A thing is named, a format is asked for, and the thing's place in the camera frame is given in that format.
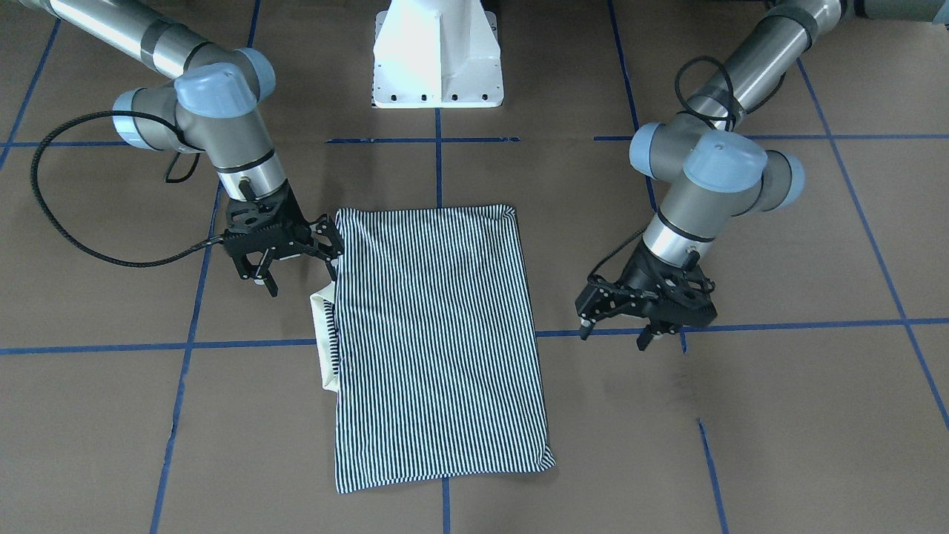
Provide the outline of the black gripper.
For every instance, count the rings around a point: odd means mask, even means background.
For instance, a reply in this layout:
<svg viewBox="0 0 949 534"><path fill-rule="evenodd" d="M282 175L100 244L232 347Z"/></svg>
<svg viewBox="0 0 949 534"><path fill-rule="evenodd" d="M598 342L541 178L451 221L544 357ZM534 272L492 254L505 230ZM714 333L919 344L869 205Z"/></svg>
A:
<svg viewBox="0 0 949 534"><path fill-rule="evenodd" d="M617 315L640 317L649 321L636 339L638 351L645 352L651 342L664 337L667 331L679 331L684 326L705 327L716 319L718 311L711 298L715 283L703 274L698 252L689 251L684 266L675 266L638 243L614 283L600 276L600 267L628 244L624 241L587 276L586 287L577 297L581 340L589 338L596 323L604 319Z"/></svg>
<svg viewBox="0 0 949 534"><path fill-rule="evenodd" d="M229 200L226 215L222 246L234 261L240 277L252 278L264 286L271 297L279 294L271 274L274 260L298 254L319 258L330 280L338 280L338 262L345 248L334 220L323 214L313 222L306 222L288 182L258 200ZM248 259L255 253L261 253L256 265Z"/></svg>

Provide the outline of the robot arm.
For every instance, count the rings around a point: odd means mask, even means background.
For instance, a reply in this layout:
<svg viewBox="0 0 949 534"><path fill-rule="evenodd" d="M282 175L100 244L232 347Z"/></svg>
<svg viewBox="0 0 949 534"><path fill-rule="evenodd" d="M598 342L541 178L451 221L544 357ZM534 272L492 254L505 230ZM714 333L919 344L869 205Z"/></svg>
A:
<svg viewBox="0 0 949 534"><path fill-rule="evenodd" d="M74 24L168 78L160 87L126 91L109 111L71 119L39 142L30 187L65 240L106 263L138 269L175 263L220 245L238 276L266 287L270 295L279 291L271 264L287 258L318 258L336 280L342 237L328 215L312 222L304 216L259 112L276 87L274 67L264 54L251 47L225 50L138 1L27 1L26 6ZM41 158L57 136L104 118L112 119L118 135L134 148L205 155L228 195L225 230L145 263L106 256L69 234L41 193Z"/></svg>
<svg viewBox="0 0 949 534"><path fill-rule="evenodd" d="M602 321L647 321L637 346L716 319L714 281L701 261L733 217L770 212L795 202L806 172L800 159L763 149L736 128L776 94L787 71L818 39L851 17L947 24L945 1L778 1L725 61L699 56L715 74L685 96L670 122L642 125L628 149L630 165L669 186L651 222L630 237L630 259L617 280L597 269L576 298L579 337Z"/></svg>

